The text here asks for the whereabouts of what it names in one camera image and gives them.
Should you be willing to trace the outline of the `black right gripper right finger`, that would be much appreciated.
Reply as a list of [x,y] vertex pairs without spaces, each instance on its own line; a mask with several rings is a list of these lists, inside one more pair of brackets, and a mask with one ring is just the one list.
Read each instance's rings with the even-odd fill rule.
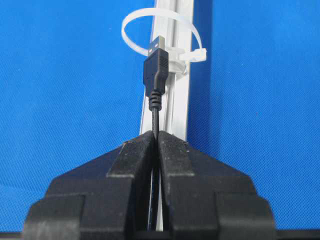
[[275,235],[267,200],[245,173],[161,131],[164,201],[172,235]]

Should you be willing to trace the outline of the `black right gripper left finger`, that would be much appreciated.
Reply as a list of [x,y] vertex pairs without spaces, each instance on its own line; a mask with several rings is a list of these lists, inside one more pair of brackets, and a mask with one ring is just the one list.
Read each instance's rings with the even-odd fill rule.
[[54,178],[29,209],[24,235],[133,235],[148,226],[151,131]]

